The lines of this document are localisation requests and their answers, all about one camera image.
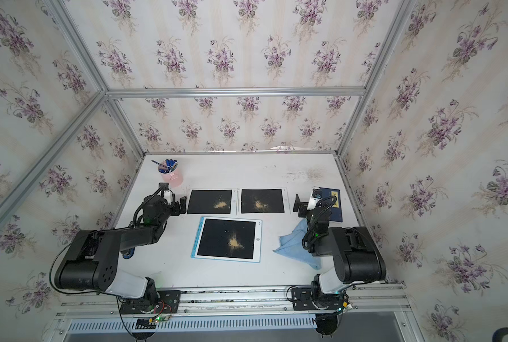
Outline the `light blue microfiber cloth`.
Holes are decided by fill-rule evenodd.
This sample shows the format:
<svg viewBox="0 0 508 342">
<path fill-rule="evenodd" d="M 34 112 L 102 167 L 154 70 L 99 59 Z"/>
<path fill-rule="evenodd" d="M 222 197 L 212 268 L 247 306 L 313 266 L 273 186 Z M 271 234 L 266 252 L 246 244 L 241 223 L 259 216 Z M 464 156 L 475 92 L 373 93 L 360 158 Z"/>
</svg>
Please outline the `light blue microfiber cloth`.
<svg viewBox="0 0 508 342">
<path fill-rule="evenodd" d="M 307 220 L 301 219 L 291 233 L 279 237 L 279 247 L 274 249 L 273 252 L 288 259 L 307 264 L 314 270 L 320 270 L 320 258 L 312 256 L 311 253 L 302 247 L 302 238 L 304 238 L 307 230 Z"/>
</svg>

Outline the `blue framed drawing tablet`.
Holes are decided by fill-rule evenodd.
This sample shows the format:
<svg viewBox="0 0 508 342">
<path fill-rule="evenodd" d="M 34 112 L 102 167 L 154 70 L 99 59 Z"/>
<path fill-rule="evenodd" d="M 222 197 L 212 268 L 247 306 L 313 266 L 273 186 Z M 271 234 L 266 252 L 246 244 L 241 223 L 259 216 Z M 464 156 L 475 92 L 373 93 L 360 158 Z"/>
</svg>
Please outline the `blue framed drawing tablet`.
<svg viewBox="0 0 508 342">
<path fill-rule="evenodd" d="M 191 252 L 193 259 L 259 263 L 263 222 L 236 217 L 205 217 Z"/>
</svg>

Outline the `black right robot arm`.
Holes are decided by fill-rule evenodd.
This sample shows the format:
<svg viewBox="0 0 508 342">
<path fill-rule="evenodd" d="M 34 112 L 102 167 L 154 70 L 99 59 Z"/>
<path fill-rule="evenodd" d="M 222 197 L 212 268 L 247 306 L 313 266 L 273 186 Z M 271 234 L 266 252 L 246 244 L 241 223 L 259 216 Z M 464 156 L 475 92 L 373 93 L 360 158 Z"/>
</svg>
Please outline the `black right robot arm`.
<svg viewBox="0 0 508 342">
<path fill-rule="evenodd" d="M 338 197 L 324 198 L 318 189 L 309 201 L 295 197 L 293 212 L 305 218 L 307 230 L 300 241 L 313 257 L 331 257 L 333 268 L 314 276 L 309 287 L 293 287 L 292 307 L 296 311 L 332 310 L 349 306 L 348 289 L 385 279 L 387 269 L 366 227 L 331 227 L 331 210 Z"/>
</svg>

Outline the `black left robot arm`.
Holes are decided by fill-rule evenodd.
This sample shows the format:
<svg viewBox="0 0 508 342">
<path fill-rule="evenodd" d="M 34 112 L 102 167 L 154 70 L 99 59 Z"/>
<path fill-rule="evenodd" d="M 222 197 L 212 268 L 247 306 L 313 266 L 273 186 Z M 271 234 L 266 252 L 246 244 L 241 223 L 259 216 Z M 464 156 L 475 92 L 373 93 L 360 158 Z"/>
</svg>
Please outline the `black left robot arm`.
<svg viewBox="0 0 508 342">
<path fill-rule="evenodd" d="M 187 198 L 171 199 L 157 194 L 144 198 L 128 227 L 78 232 L 62 250 L 59 266 L 50 268 L 51 287 L 68 295 L 115 296 L 133 312 L 174 313 L 176 301 L 161 294 L 153 279 L 118 268 L 120 257 L 131 259 L 137 247 L 157 243 L 170 217 L 186 214 Z"/>
</svg>

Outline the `left white framed tablet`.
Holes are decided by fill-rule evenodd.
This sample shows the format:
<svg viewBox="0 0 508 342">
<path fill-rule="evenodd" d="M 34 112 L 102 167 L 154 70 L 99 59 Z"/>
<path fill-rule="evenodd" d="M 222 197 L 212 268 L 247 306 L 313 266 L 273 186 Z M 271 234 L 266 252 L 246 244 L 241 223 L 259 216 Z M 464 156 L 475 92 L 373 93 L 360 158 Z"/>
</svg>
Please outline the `left white framed tablet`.
<svg viewBox="0 0 508 342">
<path fill-rule="evenodd" d="M 193 189 L 187 205 L 188 215 L 235 215 L 237 190 Z"/>
</svg>

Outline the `white framed tablet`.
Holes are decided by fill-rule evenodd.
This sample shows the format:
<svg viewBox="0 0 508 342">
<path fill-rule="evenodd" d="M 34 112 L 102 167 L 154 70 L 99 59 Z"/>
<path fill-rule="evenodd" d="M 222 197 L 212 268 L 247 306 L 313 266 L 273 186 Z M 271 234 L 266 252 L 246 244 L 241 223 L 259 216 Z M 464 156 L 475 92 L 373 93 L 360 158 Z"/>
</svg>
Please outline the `white framed tablet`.
<svg viewBox="0 0 508 342">
<path fill-rule="evenodd" d="M 193 189 L 187 205 L 188 215 L 235 215 L 237 190 Z"/>
<path fill-rule="evenodd" d="M 288 214 L 290 203 L 285 188 L 240 189 L 238 214 Z"/>
</svg>

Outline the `right white framed tablet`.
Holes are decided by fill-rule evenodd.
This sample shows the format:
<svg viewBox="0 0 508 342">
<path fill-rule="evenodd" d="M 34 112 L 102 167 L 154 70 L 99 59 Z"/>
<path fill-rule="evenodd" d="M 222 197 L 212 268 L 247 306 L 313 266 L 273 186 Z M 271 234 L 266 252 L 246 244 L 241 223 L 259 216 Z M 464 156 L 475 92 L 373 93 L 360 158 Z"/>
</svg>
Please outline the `right white framed tablet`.
<svg viewBox="0 0 508 342">
<path fill-rule="evenodd" d="M 238 214 L 288 214 L 290 203 L 285 188 L 240 189 Z"/>
</svg>

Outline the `pink pen cup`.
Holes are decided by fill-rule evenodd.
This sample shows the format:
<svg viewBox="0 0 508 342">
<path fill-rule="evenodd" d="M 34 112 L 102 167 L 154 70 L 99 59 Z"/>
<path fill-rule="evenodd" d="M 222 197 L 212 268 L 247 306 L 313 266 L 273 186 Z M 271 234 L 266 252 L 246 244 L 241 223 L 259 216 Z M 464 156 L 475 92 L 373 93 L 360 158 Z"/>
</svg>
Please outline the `pink pen cup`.
<svg viewBox="0 0 508 342">
<path fill-rule="evenodd" d="M 170 169 L 165 169 L 162 166 L 159 166 L 158 171 L 162 177 L 163 182 L 168 183 L 170 188 L 177 188 L 182 185 L 184 181 L 183 175 L 178 168 L 174 168 L 172 171 L 170 171 Z"/>
</svg>

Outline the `dark blue book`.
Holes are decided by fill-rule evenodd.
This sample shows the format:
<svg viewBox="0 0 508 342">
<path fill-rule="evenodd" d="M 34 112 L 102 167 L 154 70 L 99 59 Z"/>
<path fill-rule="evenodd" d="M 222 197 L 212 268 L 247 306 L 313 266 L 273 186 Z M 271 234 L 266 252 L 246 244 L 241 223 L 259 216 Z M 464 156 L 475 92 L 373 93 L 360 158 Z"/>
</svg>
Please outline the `dark blue book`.
<svg viewBox="0 0 508 342">
<path fill-rule="evenodd" d="M 323 198 L 321 201 L 319 201 L 317 207 L 327 207 L 328 205 L 332 204 L 332 208 L 329 210 L 329 221 L 343 222 L 340 190 L 333 188 L 320 189 L 322 190 Z"/>
</svg>

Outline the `small green circuit board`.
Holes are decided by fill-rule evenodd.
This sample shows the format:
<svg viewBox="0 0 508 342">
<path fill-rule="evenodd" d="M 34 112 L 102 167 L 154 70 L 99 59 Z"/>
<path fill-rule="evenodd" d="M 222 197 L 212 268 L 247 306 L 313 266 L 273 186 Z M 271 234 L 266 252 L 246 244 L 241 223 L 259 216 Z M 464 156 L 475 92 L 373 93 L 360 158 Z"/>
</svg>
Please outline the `small green circuit board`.
<svg viewBox="0 0 508 342">
<path fill-rule="evenodd" d="M 162 323 L 168 321 L 171 318 L 171 314 L 165 314 L 163 316 L 156 316 L 150 319 L 137 319 L 134 328 L 136 330 L 150 331 L 155 330 Z"/>
</svg>

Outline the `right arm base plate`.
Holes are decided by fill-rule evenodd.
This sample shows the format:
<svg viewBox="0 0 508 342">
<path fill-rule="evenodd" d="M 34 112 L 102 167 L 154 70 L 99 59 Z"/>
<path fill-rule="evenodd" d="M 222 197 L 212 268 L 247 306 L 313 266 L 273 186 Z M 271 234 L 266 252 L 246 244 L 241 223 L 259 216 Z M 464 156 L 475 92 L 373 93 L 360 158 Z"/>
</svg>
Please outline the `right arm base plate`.
<svg viewBox="0 0 508 342">
<path fill-rule="evenodd" d="M 323 294 L 317 289 L 290 286 L 287 288 L 286 299 L 292 304 L 294 312 L 303 311 L 341 311 L 349 305 L 347 292 Z"/>
</svg>

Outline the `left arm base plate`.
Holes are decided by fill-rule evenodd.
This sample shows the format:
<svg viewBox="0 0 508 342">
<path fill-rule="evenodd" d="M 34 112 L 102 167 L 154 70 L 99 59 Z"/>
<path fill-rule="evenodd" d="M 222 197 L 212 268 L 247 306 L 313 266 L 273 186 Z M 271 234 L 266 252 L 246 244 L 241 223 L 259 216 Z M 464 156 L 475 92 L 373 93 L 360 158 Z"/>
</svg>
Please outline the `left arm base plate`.
<svg viewBox="0 0 508 342">
<path fill-rule="evenodd" d="M 179 290 L 158 290 L 153 298 L 145 296 L 141 299 L 124 299 L 121 302 L 121 314 L 151 314 L 152 316 L 162 314 L 175 314 L 182 292 Z"/>
</svg>

